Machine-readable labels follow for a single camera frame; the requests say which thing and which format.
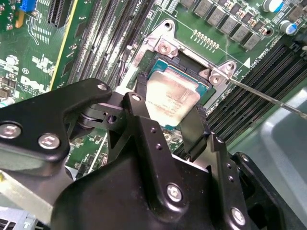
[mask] silver screw head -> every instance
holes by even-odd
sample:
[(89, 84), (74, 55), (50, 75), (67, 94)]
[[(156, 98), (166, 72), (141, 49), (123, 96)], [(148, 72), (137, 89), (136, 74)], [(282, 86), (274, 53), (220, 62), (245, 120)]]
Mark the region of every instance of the silver screw head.
[(220, 143), (223, 143), (223, 140), (220, 137), (216, 137), (216, 140)]
[(136, 94), (132, 95), (132, 98), (138, 102), (141, 100), (141, 98)]
[(244, 218), (242, 212), (239, 209), (233, 207), (231, 209), (231, 214), (232, 214), (233, 218), (235, 219), (235, 221), (237, 222), (237, 224), (239, 224), (241, 226), (245, 225), (245, 223), (246, 223), (245, 218)]
[(107, 90), (107, 87), (106, 87), (104, 84), (99, 84), (99, 85), (97, 85), (97, 87), (98, 87), (100, 90)]
[(165, 133), (163, 133), (163, 135), (164, 135), (164, 138), (165, 138), (166, 141), (172, 140), (172, 135), (170, 133), (165, 132)]
[(213, 78), (213, 82), (214, 82), (214, 84), (219, 83), (219, 81), (220, 81), (220, 79), (219, 79), (219, 78)]
[(3, 124), (0, 126), (0, 137), (5, 139), (13, 139), (21, 134), (21, 128), (15, 124)]
[(249, 162), (249, 159), (246, 155), (242, 154), (242, 158), (243, 158), (244, 161)]
[(179, 202), (182, 199), (182, 193), (180, 189), (174, 184), (169, 184), (167, 186), (167, 195), (174, 202)]
[(54, 150), (59, 146), (60, 141), (56, 135), (52, 133), (46, 133), (38, 139), (38, 144), (43, 149)]

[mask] black plastic bracket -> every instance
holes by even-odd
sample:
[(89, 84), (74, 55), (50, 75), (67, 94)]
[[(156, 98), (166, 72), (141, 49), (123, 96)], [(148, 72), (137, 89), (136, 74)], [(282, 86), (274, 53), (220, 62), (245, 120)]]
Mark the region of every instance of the black plastic bracket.
[[(65, 159), (70, 149), (69, 134), (80, 111), (91, 104), (107, 102), (111, 95), (110, 87), (97, 79), (87, 79), (2, 108), (0, 124), (13, 123), (22, 130), (16, 138), (0, 138), (2, 155), (10, 150), (20, 154), (20, 161), (24, 157), (31, 163), (33, 158), (46, 162)], [(59, 138), (56, 149), (39, 146), (38, 139), (46, 133)]]
[(189, 202), (160, 125), (150, 119), (145, 100), (136, 93), (125, 94), (122, 104), (127, 127), (118, 138), (109, 131), (108, 162), (123, 154), (127, 146), (135, 146), (151, 210), (162, 221), (177, 221), (187, 211)]
[(230, 159), (220, 137), (211, 134), (207, 141), (208, 147), (201, 157), (212, 175), (213, 222), (223, 229), (248, 230), (250, 221), (236, 164)]
[(248, 213), (258, 229), (306, 229), (249, 156), (237, 152), (231, 159), (238, 166)]
[(236, 165), (230, 160), (223, 140), (211, 133), (196, 106), (180, 127), (190, 161), (197, 163), (201, 160), (201, 166), (211, 172), (211, 216), (215, 225), (223, 229), (250, 229)]

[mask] ram slot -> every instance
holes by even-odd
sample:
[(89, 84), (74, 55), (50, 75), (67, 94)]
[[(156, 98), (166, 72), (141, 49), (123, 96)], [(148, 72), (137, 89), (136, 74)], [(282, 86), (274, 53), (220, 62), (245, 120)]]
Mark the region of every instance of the ram slot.
[(71, 71), (68, 84), (77, 82), (81, 79), (84, 67), (87, 64), (87, 60), (90, 56), (91, 49), (97, 36), (99, 27), (111, 2), (111, 0), (97, 0), (96, 4), (94, 5), (93, 13), (91, 14), (92, 17), (90, 19), (90, 23), (88, 29), (86, 30), (85, 36), (83, 36), (83, 39), (81, 41), (80, 51)]
[(108, 50), (107, 54), (110, 55), (108, 61), (104, 61), (102, 68), (98, 72), (99, 79), (105, 79), (107, 76), (110, 76), (107, 79), (107, 83), (111, 86), (115, 86), (116, 79), (119, 73), (119, 57), (129, 44), (130, 40), (138, 35), (139, 31), (144, 24), (146, 18), (144, 14), (148, 14), (149, 10), (154, 4), (154, 0), (145, 0), (141, 4), (140, 1), (133, 1), (130, 5), (129, 10), (126, 12), (126, 15), (123, 17), (122, 23), (118, 30), (118, 34), (115, 36), (113, 44), (116, 46), (110, 46), (111, 49)]
[[(142, 2), (142, 4), (140, 5), (140, 8), (137, 11), (137, 14), (135, 16), (135, 20), (133, 22), (133, 25), (131, 26), (132, 29), (128, 30), (128, 33), (126, 35), (125, 43), (120, 48), (120, 51), (118, 53), (117, 61), (115, 61), (113, 63), (113, 66), (110, 68), (110, 70), (108, 72), (110, 76), (115, 76), (115, 77), (110, 78), (108, 80), (108, 84), (114, 86), (114, 85), (116, 85), (116, 83), (117, 84), (120, 83), (120, 79), (117, 80), (117, 78), (121, 78), (121, 76), (118, 75), (120, 73), (120, 71), (115, 72), (115, 71), (117, 71), (119, 63), (120, 63), (120, 62), (118, 62), (118, 59), (122, 55), (124, 50), (126, 49), (127, 45), (132, 46), (136, 42), (136, 39), (138, 38), (139, 33), (140, 33), (141, 29), (143, 28), (143, 25), (145, 24), (147, 15), (148, 15), (149, 11), (152, 9), (154, 3), (155, 3), (155, 0), (146, 0), (146, 1)], [(125, 66), (125, 64), (126, 64), (125, 60), (121, 61), (121, 65)]]
[[(270, 57), (270, 58), (267, 58), (267, 62), (265, 62), (265, 64), (261, 68), (258, 68), (259, 65), (256, 66), (255, 71), (250, 72), (250, 74), (248, 75), (248, 78), (245, 77), (243, 79), (244, 84), (252, 87), (253, 83), (257, 79), (259, 79), (259, 77), (261, 77), (261, 73), (264, 72), (263, 70), (268, 69), (271, 65), (273, 65), (276, 62), (276, 59), (274, 59), (274, 57), (281, 56), (285, 52), (286, 52), (286, 48), (281, 47), (280, 49), (276, 48), (272, 52), (267, 54), (267, 56)], [(221, 106), (218, 106), (214, 110), (215, 116), (211, 116), (211, 115), (209, 116), (208, 123), (211, 124), (211, 126), (214, 126), (215, 124), (219, 123), (219, 120), (225, 116), (227, 109), (231, 107), (242, 96), (243, 92), (244, 92), (243, 89), (239, 87), (235, 87), (232, 90), (231, 94), (229, 94), (227, 98), (220, 103)]]
[[(270, 87), (265, 89), (265, 92), (269, 95), (272, 95), (277, 100), (281, 100), (283, 97), (286, 96), (289, 90), (293, 89), (297, 83), (301, 82), (302, 76), (304, 76), (304, 71), (302, 69), (302, 63), (297, 63), (295, 66), (291, 67), (291, 69), (287, 72), (292, 72), (291, 74), (286, 74), (285, 78), (279, 78), (277, 82), (270, 82)], [(298, 78), (292, 79), (292, 74), (297, 74), (299, 71), (303, 72), (303, 74), (298, 74)], [(256, 95), (252, 94), (248, 95), (250, 99), (246, 102), (246, 108), (248, 108), (243, 115), (238, 115), (237, 117), (233, 117), (230, 119), (232, 126), (238, 127), (233, 129), (233, 127), (228, 126), (227, 128), (222, 128), (219, 132), (223, 133), (223, 138), (227, 139), (227, 142), (233, 140), (234, 134), (240, 133), (244, 131), (242, 128), (250, 126), (257, 121), (259, 117), (261, 117), (264, 113), (266, 113), (269, 109), (273, 107), (273, 104), (268, 103), (266, 100), (257, 97)]]
[[(283, 99), (307, 76), (304, 61), (281, 42), (242, 82), (277, 100)], [(236, 87), (208, 117), (212, 131), (227, 144), (255, 125), (273, 104)]]
[(99, 71), (97, 72), (96, 78), (104, 80), (105, 76), (107, 76), (108, 71), (106, 69), (111, 67), (110, 65), (113, 62), (116, 62), (117, 55), (119, 54), (119, 49), (123, 45), (125, 37), (124, 34), (130, 29), (132, 24), (133, 14), (135, 13), (135, 7), (138, 3), (138, 0), (132, 0), (129, 4), (128, 8), (125, 10), (124, 15), (121, 17), (119, 26), (114, 34), (114, 38), (110, 42), (110, 45), (106, 51), (106, 56), (99, 67)]
[(95, 54), (91, 56), (91, 60), (87, 66), (86, 72), (84, 72), (84, 79), (95, 78), (98, 69), (105, 59), (106, 51), (114, 37), (114, 33), (117, 30), (120, 19), (122, 18), (123, 12), (128, 4), (126, 1), (116, 1), (117, 5), (114, 11), (110, 12), (105, 20), (106, 26), (103, 26), (99, 32), (99, 37), (97, 38), (97, 46), (94, 47), (96, 51)]

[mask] black memory slot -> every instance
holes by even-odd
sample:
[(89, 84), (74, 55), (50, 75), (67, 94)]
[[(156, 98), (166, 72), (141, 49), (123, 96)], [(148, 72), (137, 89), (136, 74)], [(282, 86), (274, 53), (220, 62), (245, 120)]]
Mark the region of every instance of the black memory slot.
[[(279, 80), (283, 79), (280, 78), (280, 74), (282, 74), (281, 71), (284, 71), (283, 68), (281, 68), (282, 65), (285, 65), (287, 67), (289, 67), (290, 63), (294, 60), (295, 56), (291, 56), (290, 54), (287, 55), (287, 59), (285, 60), (285, 62), (282, 63), (277, 63), (277, 65), (275, 66), (271, 66), (271, 70), (270, 70), (270, 77), (269, 78), (258, 78), (257, 81), (254, 83), (255, 85), (255, 89), (260, 91), (260, 92), (267, 92), (268, 87), (272, 84), (275, 83), (275, 85), (278, 85), (277, 83), (279, 82)], [(231, 113), (231, 114), (226, 114), (225, 117), (223, 117), (223, 119), (227, 120), (229, 119), (229, 121), (231, 122), (235, 122), (234, 119), (231, 119), (232, 117), (235, 117), (236, 115), (240, 115), (240, 111), (237, 110), (238, 108), (241, 107), (246, 107), (246, 113), (248, 113), (249, 110), (249, 106), (248, 103), (252, 102), (253, 99), (257, 99), (258, 96), (253, 94), (253, 95), (249, 95), (249, 93), (247, 91), (244, 92), (244, 97), (241, 96), (239, 100), (236, 100), (235, 103), (232, 104), (232, 108), (236, 108), (236, 113)], [(217, 125), (214, 127), (214, 129), (216, 131), (221, 131), (224, 127), (222, 127), (221, 123), (217, 123)]]
[[(140, 5), (140, 9), (137, 11), (137, 14), (135, 16), (133, 24), (131, 25), (132, 29), (128, 30), (128, 34), (126, 36), (127, 39), (125, 40), (122, 47), (120, 48), (119, 55), (121, 55), (124, 52), (127, 45), (132, 46), (133, 43), (136, 41), (144, 23), (145, 23), (147, 15), (148, 15), (149, 11), (152, 9), (154, 3), (155, 3), (155, 0), (145, 0), (145, 1), (142, 2), (142, 4)], [(115, 71), (117, 71), (117, 69), (118, 69), (117, 67), (118, 67), (118, 65), (110, 73), (111, 76), (116, 76), (116, 78), (120, 77), (120, 76), (118, 76), (118, 74), (115, 73)], [(110, 84), (111, 81), (112, 81), (112, 79), (109, 78), (107, 84)]]
[[(307, 77), (306, 61), (300, 55), (301, 51), (295, 52), (280, 41), (246, 75), (242, 83), (281, 100)], [(255, 125), (273, 106), (272, 103), (235, 87), (209, 115), (208, 124), (214, 133), (229, 144)]]
[[(273, 50), (268, 53), (265, 56), (266, 62), (263, 64), (258, 64), (252, 71), (249, 72), (248, 77), (245, 77), (242, 80), (242, 83), (248, 85), (248, 86), (253, 86), (253, 84), (259, 79), (267, 70), (270, 66), (272, 66), (274, 63), (276, 63), (276, 58), (283, 55), (286, 52), (285, 47), (280, 47), (276, 45)], [(224, 117), (224, 115), (228, 112), (228, 109), (243, 95), (244, 90), (235, 87), (232, 92), (228, 95), (227, 100), (224, 100), (220, 103), (220, 105), (215, 109), (214, 111), (214, 116), (209, 116), (208, 123), (214, 126), (215, 123), (219, 122), (219, 119), (221, 117)]]
[(88, 58), (91, 54), (91, 51), (88, 51), (88, 52), (85, 51), (87, 49), (86, 43), (88, 42), (88, 39), (93, 39), (92, 37), (90, 37), (91, 31), (93, 30), (94, 27), (96, 27), (97, 22), (99, 22), (99, 26), (101, 25), (100, 22), (103, 21), (106, 15), (105, 12), (108, 10), (110, 3), (111, 3), (111, 0), (108, 0), (106, 3), (103, 3), (101, 0), (96, 0), (92, 8), (91, 18), (89, 20), (88, 26), (80, 42), (80, 51), (73, 65), (73, 68), (72, 68), (72, 71), (71, 71), (71, 74), (68, 80), (69, 84), (79, 81), (81, 79), (82, 72), (84, 68), (87, 66)]
[(99, 32), (93, 44), (91, 54), (89, 55), (89, 59), (86, 63), (86, 67), (84, 68), (82, 72), (82, 79), (87, 79), (90, 77), (89, 75), (92, 71), (93, 63), (96, 58), (96, 53), (93, 52), (93, 50), (99, 49), (99, 47), (101, 46), (104, 36), (106, 35), (106, 31), (108, 27), (111, 25), (111, 22), (114, 18), (115, 11), (116, 11), (116, 8), (118, 7), (118, 4), (119, 4), (119, 0), (113, 0), (111, 1), (109, 8), (107, 9), (106, 16), (103, 19), (103, 22), (101, 23), (99, 27)]
[[(277, 96), (275, 96), (275, 98), (280, 100), (283, 97), (285, 97), (287, 94), (286, 92), (289, 92), (293, 88), (295, 88), (296, 85), (298, 85), (302, 80), (305, 79), (306, 75), (307, 75), (307, 70), (305, 70), (305, 72), (302, 73), (295, 81), (290, 80), (289, 81), (290, 84), (288, 84), (287, 87), (282, 92), (280, 92)], [(227, 139), (228, 143), (234, 141), (237, 136), (242, 134), (249, 127), (253, 126), (254, 122), (258, 120), (259, 116), (262, 116), (273, 107), (271, 103), (267, 103), (264, 99), (261, 99), (261, 102), (262, 103), (258, 103), (257, 106), (262, 109), (260, 109), (257, 113), (253, 114), (253, 117), (249, 118), (249, 122), (244, 122), (243, 123), (244, 125), (240, 126), (239, 129), (232, 131), (230, 130), (228, 133), (224, 132), (223, 138)]]
[[(291, 69), (297, 69), (297, 66), (291, 67), (288, 71), (291, 71)], [(287, 73), (286, 75), (287, 77), (285, 78), (275, 78), (276, 81), (272, 80), (268, 82), (265, 85), (264, 89), (262, 89), (262, 91), (266, 92), (266, 94), (270, 94), (271, 96), (276, 97), (277, 95), (279, 95), (278, 92), (280, 92), (280, 88), (284, 88), (286, 86), (286, 83), (291, 80), (291, 75)], [(227, 137), (233, 132), (233, 125), (237, 127), (242, 127), (246, 123), (246, 121), (247, 123), (255, 122), (254, 119), (257, 117), (254, 117), (254, 114), (257, 112), (257, 108), (262, 108), (265, 105), (266, 100), (248, 92), (248, 100), (245, 100), (241, 105), (239, 105), (246, 108), (244, 114), (237, 113), (235, 117), (229, 118), (228, 126), (220, 127), (219, 132), (223, 132), (223, 135)]]
[[(113, 54), (115, 47), (119, 43), (120, 39), (122, 39), (124, 32), (127, 31), (127, 29), (130, 28), (132, 20), (133, 20), (134, 10), (135, 10), (135, 7), (136, 7), (138, 2), (139, 2), (138, 0), (132, 0), (129, 3), (129, 6), (127, 7), (127, 9), (125, 9), (123, 16), (121, 17), (121, 19), (118, 23), (118, 27), (116, 28), (116, 32), (114, 34), (114, 37), (112, 38), (112, 40), (111, 40), (111, 42), (110, 42), (110, 44), (107, 48), (106, 55)], [(95, 75), (95, 78), (102, 80), (107, 65), (108, 65), (108, 61), (105, 59), (101, 63), (101, 65), (98, 69), (97, 75)]]

